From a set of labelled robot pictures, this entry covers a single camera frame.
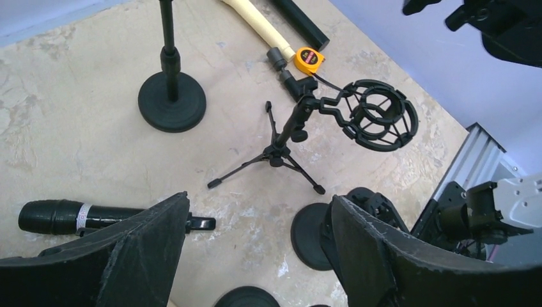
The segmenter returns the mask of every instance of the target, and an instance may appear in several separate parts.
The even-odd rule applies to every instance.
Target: white label on microphone
[[[81,206],[81,208],[79,209],[79,213],[77,214],[77,230],[85,228],[86,217],[88,216],[88,210],[90,210],[90,207],[92,207],[91,204],[84,203],[83,206]]]

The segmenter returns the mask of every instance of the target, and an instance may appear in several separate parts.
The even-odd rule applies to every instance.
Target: microphone stand
[[[288,148],[286,143],[291,138],[294,143],[303,142],[307,139],[307,132],[303,130],[305,127],[305,122],[309,119],[314,110],[320,109],[320,101],[315,99],[313,91],[318,88],[318,83],[312,78],[307,77],[296,81],[298,89],[302,92],[300,98],[293,108],[292,114],[288,118],[286,124],[284,124],[283,131],[278,134],[276,129],[275,120],[273,117],[273,112],[271,111],[271,102],[265,102],[265,111],[269,115],[269,121],[271,123],[272,135],[271,135],[271,145],[267,146],[261,154],[249,160],[237,169],[229,172],[228,174],[216,178],[207,184],[209,189],[212,189],[222,183],[223,180],[227,179],[231,175],[241,171],[242,169],[248,167],[251,164],[256,162],[268,161],[269,164],[274,168],[279,168],[281,166],[297,171],[303,175],[312,185],[313,189],[320,195],[325,194],[325,189],[314,179],[307,174],[307,172],[297,163],[290,155],[291,150]]]
[[[195,127],[205,115],[205,92],[191,76],[181,72],[181,56],[173,33],[173,0],[160,0],[164,47],[162,71],[141,86],[139,110],[153,127],[164,132],[183,132]]]

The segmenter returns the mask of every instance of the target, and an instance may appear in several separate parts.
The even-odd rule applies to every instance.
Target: tripod stand
[[[303,142],[307,139],[307,132],[303,130],[303,127],[305,126],[305,122],[309,119],[314,108],[311,107],[312,99],[306,98],[302,99],[295,106],[292,115],[284,125],[284,129],[280,134],[277,133],[275,120],[273,118],[273,112],[271,111],[271,102],[265,102],[265,111],[267,112],[267,115],[269,115],[269,121],[271,123],[272,129],[271,145],[267,146],[261,154],[259,154],[252,160],[241,164],[240,167],[234,169],[228,174],[212,180],[207,184],[207,187],[209,189],[216,187],[217,185],[221,184],[223,180],[227,179],[231,175],[234,175],[235,173],[241,171],[242,169],[248,167],[251,164],[254,164],[256,162],[269,161],[269,165],[274,168],[285,166],[289,169],[301,173],[301,175],[303,175],[303,177],[305,177],[313,185],[313,189],[318,194],[324,195],[325,189],[320,184],[317,184],[316,181],[314,181],[314,179],[312,179],[312,177],[307,174],[307,172],[299,165],[299,163],[297,163],[291,157],[291,150],[288,148],[288,146],[286,146],[286,142],[289,140],[289,138],[291,138],[291,140],[295,143]],[[283,158],[288,160],[288,162],[290,162],[291,164],[286,163]]]

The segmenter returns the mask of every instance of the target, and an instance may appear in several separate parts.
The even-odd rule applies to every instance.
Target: tripod leg
[[[229,173],[225,174],[224,176],[222,176],[222,177],[220,177],[220,178],[217,178],[217,179],[215,179],[215,180],[209,182],[209,183],[207,184],[207,187],[208,187],[209,189],[212,189],[212,188],[216,187],[217,185],[221,184],[222,181],[223,181],[224,179],[227,179],[228,177],[230,177],[231,175],[237,173],[238,171],[240,171],[240,170],[246,168],[247,166],[249,166],[249,165],[251,165],[251,164],[253,164],[253,163],[264,161],[265,159],[266,159],[265,154],[261,154],[261,155],[255,157],[254,159],[252,159],[252,160],[250,160],[250,161],[247,161],[247,162],[241,164],[241,166],[239,166],[238,168],[234,169],[233,171],[230,171]]]
[[[287,164],[285,164],[284,166],[301,173],[301,175],[303,175],[303,177],[305,177],[305,179],[307,179],[313,185],[313,189],[318,194],[320,195],[325,194],[325,189],[320,184],[317,184],[316,181],[314,181],[314,179],[311,176],[309,176],[309,174],[307,174],[307,172],[301,167],[301,165],[299,165],[299,163],[295,162],[295,160],[290,155],[287,155],[286,158],[293,165],[293,168],[291,168],[290,165],[287,165]]]
[[[273,112],[271,111],[271,101],[265,102],[265,111],[267,112],[267,115],[269,115],[269,121],[271,122],[271,129],[273,130],[273,133],[271,134],[271,143],[273,143],[277,137],[277,127],[275,119],[273,118]]]

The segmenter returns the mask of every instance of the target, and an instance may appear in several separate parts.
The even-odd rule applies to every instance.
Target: white device
[[[493,200],[501,222],[523,229],[542,227],[542,173],[497,181]]]

